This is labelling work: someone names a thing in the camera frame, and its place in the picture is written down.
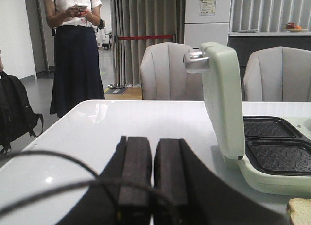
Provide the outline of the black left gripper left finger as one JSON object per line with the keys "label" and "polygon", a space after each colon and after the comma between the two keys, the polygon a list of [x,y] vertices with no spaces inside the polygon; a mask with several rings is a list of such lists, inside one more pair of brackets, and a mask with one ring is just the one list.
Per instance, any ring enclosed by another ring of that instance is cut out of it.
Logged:
{"label": "black left gripper left finger", "polygon": [[[152,155],[145,137],[122,136],[100,179],[117,178],[150,186]],[[91,186],[60,225],[148,225],[148,192],[130,186]]]}

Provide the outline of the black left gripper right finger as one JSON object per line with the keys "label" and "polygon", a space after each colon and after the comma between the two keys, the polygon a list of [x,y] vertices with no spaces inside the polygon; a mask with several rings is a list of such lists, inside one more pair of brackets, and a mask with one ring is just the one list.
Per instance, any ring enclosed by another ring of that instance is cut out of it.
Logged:
{"label": "black left gripper right finger", "polygon": [[154,187],[176,210],[157,200],[157,225],[285,225],[283,216],[264,207],[217,177],[184,139],[161,139],[154,158]]}

